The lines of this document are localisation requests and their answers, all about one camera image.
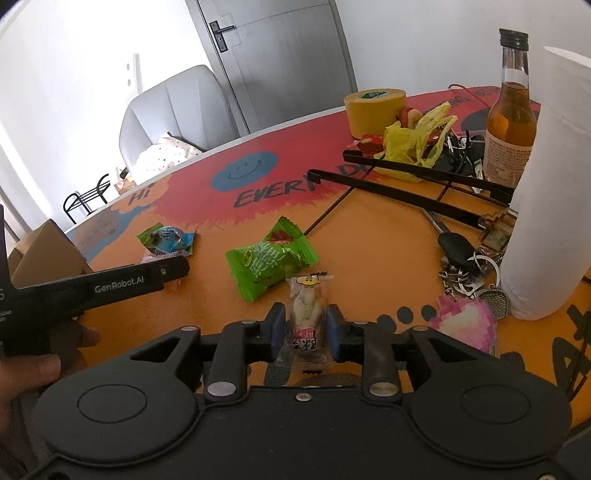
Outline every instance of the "painted table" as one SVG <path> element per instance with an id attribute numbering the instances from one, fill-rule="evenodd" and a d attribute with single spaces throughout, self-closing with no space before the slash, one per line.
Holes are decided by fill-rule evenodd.
<path id="1" fill-rule="evenodd" d="M 447 100 L 459 117 L 457 130 L 483 129 L 498 91 L 497 87 L 446 90 L 411 97 L 408 104 L 427 111 Z M 229 322 L 262 319 L 275 301 L 288 302 L 287 283 L 273 287 L 254 303 L 243 300 L 225 252 L 259 242 L 281 215 L 302 231 L 311 225 L 345 187 L 328 182 L 316 185 L 304 175 L 310 168 L 363 175 L 367 167 L 343 161 L 341 152 L 351 143 L 343 109 L 288 122 L 217 148 L 195 163 L 139 186 L 72 229 L 69 237 L 94 270 L 140 262 L 144 247 L 136 235 L 155 223 L 199 233 L 190 274 L 178 289 L 167 288 L 84 315 L 84 323 L 103 335 L 99 346 L 85 352 L 89 364 L 182 325 L 199 325 L 204 334 L 220 332 Z M 371 173 L 368 180 L 431 197 L 442 188 L 427 181 L 404 183 L 378 173 Z M 453 190 L 445 200 L 478 214 L 496 210 Z M 477 244 L 478 232 L 452 220 L 446 223 Z M 335 276 L 329 301 L 338 304 L 348 320 L 375 321 L 385 314 L 402 332 L 431 318 L 435 299 L 443 290 L 437 276 L 441 252 L 437 232 L 416 207 L 355 190 L 308 238 L 320 257 L 314 269 Z M 498 350 L 502 358 L 566 389 L 583 340 L 585 312 L 591 310 L 590 291 L 589 285 L 581 283 L 562 309 L 537 322 L 511 317 L 501 321 Z M 579 380 L 590 369 L 591 362 L 582 358 Z M 265 364 L 252 365 L 249 382 L 277 381 L 266 370 Z M 354 381 L 359 372 L 355 365 L 342 364 L 323 375 L 292 375 L 289 383 L 342 383 Z M 573 424 L 591 417 L 591 386 L 580 390 L 572 406 Z"/>

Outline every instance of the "bottle cap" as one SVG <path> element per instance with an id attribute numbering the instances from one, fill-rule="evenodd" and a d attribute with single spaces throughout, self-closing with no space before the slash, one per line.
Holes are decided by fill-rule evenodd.
<path id="1" fill-rule="evenodd" d="M 507 48 L 513 48 L 514 50 L 529 51 L 530 44 L 528 38 L 530 37 L 527 33 L 518 32 L 516 30 L 506 30 L 500 28 L 501 33 L 501 45 Z"/>

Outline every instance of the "orange liquid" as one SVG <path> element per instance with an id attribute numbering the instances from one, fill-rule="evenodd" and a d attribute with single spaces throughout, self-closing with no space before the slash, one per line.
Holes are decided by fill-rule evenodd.
<path id="1" fill-rule="evenodd" d="M 486 129 L 503 142 L 531 147 L 537 120 L 530 105 L 530 91 L 519 83 L 503 83 L 501 96 L 488 114 Z"/>

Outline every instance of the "glass bottle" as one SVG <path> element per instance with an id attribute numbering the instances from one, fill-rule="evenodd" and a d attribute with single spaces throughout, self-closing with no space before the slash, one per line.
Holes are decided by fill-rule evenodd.
<path id="1" fill-rule="evenodd" d="M 503 77 L 501 95 L 486 121 L 486 179 L 517 187 L 530 158 L 537 127 L 530 104 L 528 34 L 501 28 Z"/>

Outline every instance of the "tape roll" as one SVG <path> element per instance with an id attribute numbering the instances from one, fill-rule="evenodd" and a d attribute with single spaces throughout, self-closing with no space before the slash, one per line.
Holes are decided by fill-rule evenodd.
<path id="1" fill-rule="evenodd" d="M 345 97 L 351 135 L 383 135 L 386 127 L 401 116 L 406 106 L 406 92 L 391 88 L 363 90 Z"/>

